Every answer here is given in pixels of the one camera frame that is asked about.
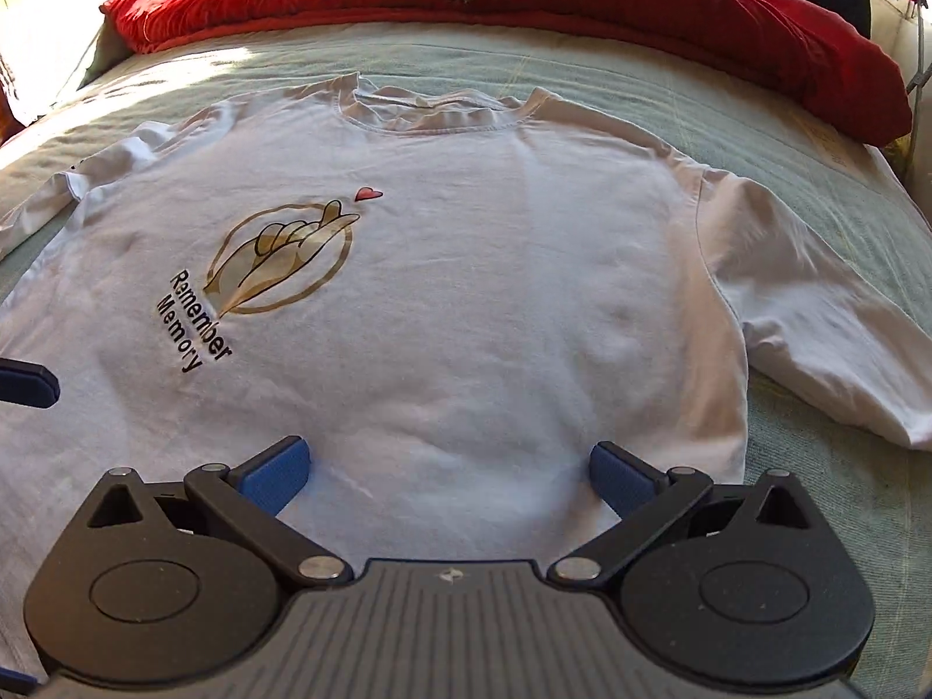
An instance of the triangular cutout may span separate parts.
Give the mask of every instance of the triangular cutout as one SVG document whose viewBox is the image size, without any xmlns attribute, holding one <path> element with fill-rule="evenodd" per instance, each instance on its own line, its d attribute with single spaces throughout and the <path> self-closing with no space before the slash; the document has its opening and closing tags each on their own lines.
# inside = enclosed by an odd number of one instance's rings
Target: triangular cutout
<svg viewBox="0 0 932 699">
<path fill-rule="evenodd" d="M 126 486 L 114 486 L 106 493 L 87 525 L 91 528 L 106 528 L 109 525 L 138 523 L 142 519 L 143 513 L 136 507 L 129 489 Z"/>
<path fill-rule="evenodd" d="M 793 494 L 781 486 L 775 486 L 767 494 L 757 520 L 764 525 L 781 525 L 785 528 L 809 527 L 805 513 L 796 503 Z"/>
</svg>

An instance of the red heart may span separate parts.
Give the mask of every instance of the red heart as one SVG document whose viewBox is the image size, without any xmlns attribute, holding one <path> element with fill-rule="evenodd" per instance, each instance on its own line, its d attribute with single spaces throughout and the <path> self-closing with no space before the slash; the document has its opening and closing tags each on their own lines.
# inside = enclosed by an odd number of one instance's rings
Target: red heart
<svg viewBox="0 0 932 699">
<path fill-rule="evenodd" d="M 362 202 L 366 199 L 376 199 L 376 197 L 381 197 L 381 195 L 381 192 L 377 192 L 371 186 L 363 186 L 362 189 L 358 190 L 356 193 L 356 201 Z"/>
</svg>

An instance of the red blanket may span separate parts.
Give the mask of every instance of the red blanket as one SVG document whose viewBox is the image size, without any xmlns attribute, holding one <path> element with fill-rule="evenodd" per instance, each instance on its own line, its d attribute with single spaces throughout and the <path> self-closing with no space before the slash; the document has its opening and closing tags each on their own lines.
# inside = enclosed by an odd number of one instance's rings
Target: red blanket
<svg viewBox="0 0 932 699">
<path fill-rule="evenodd" d="M 110 0 L 136 52 L 222 34 L 357 21 L 536 27 L 655 47 L 798 101 L 859 142 L 909 133 L 898 67 L 834 13 L 802 0 Z"/>
</svg>

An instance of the pillow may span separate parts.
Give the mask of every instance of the pillow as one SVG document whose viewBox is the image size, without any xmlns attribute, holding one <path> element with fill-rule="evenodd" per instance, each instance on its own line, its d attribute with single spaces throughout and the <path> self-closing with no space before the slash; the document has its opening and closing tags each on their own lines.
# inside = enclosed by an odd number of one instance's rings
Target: pillow
<svg viewBox="0 0 932 699">
<path fill-rule="evenodd" d="M 25 0 L 0 12 L 0 86 L 29 125 L 131 53 L 100 6 L 107 0 Z"/>
</svg>

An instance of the bed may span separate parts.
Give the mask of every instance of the bed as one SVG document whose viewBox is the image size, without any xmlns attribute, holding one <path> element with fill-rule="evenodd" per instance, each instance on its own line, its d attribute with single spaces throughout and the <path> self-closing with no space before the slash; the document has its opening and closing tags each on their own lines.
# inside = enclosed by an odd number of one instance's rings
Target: bed
<svg viewBox="0 0 932 699">
<path fill-rule="evenodd" d="M 231 95 L 362 72 L 438 95 L 469 86 L 528 97 L 544 86 L 649 129 L 694 159 L 772 189 L 833 249 L 932 333 L 929 224 L 879 151 L 774 92 L 648 47 L 536 29 L 359 23 L 239 34 L 134 55 L 0 147 L 0 213 L 143 120 L 175 122 Z M 0 299 L 62 228 L 54 214 L 0 262 Z M 37 223 L 49 213 L 36 215 Z M 877 621 L 855 679 L 912 697 L 932 676 L 932 456 L 842 427 L 762 375 L 750 381 L 747 479 L 779 465 L 813 493 L 870 583 Z M 75 503 L 90 488 L 73 488 Z M 48 549 L 41 513 L 22 533 Z M 0 665 L 37 670 L 19 595 L 33 571 L 0 539 Z"/>
</svg>

